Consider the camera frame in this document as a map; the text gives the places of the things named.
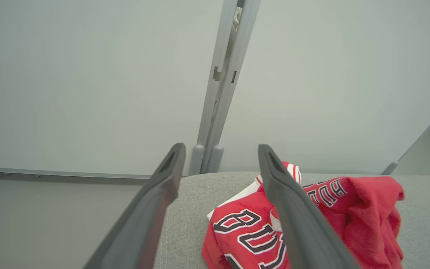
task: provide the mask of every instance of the gray fabric surface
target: gray fabric surface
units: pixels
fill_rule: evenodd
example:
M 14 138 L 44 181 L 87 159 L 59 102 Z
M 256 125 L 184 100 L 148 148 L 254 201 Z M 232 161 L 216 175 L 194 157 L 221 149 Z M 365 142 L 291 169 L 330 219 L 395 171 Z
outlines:
M 229 172 L 185 177 L 179 198 L 166 213 L 154 268 L 207 268 L 201 251 L 208 227 L 206 215 L 253 182 L 258 172 Z M 337 174 L 302 174 L 302 185 L 339 177 Z M 398 242 L 404 268 L 430 268 L 430 176 L 394 176 L 406 191 Z

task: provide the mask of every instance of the wall baseboard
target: wall baseboard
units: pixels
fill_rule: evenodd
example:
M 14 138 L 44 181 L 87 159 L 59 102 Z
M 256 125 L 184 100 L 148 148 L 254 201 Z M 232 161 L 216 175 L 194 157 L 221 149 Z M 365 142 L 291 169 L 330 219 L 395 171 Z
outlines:
M 76 184 L 143 185 L 150 175 L 101 174 L 0 168 L 1 180 Z

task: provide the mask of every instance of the clothing pile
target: clothing pile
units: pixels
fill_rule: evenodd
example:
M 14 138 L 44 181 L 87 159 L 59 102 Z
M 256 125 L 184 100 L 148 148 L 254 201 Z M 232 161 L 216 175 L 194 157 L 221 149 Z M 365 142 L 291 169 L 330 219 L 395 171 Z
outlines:
M 298 167 L 283 165 L 301 184 Z M 303 189 L 363 269 L 402 268 L 396 241 L 401 216 L 395 205 L 404 200 L 404 190 L 394 179 L 338 177 Z M 208 218 L 202 256 L 210 269 L 290 268 L 278 213 L 265 196 L 261 174 Z

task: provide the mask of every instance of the white partition panel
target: white partition panel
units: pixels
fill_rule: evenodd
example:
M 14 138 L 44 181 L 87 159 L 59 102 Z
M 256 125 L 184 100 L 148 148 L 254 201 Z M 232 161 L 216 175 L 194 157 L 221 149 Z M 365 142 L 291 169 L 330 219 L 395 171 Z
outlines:
M 0 1 L 0 167 L 147 175 L 177 142 L 190 160 L 221 7 Z
M 220 144 L 302 172 L 379 174 L 430 124 L 430 1 L 263 1 Z

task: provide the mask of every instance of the gray cushion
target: gray cushion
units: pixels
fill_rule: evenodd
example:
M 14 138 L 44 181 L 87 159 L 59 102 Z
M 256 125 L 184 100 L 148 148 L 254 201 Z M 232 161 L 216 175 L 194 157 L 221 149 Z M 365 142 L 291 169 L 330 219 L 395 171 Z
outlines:
M 181 180 L 179 198 L 167 209 L 154 268 L 207 268 L 201 251 L 206 215 L 253 182 L 258 172 L 203 174 Z M 303 174 L 302 185 L 339 177 Z M 406 191 L 398 202 L 405 268 L 430 268 L 430 176 L 395 176 Z

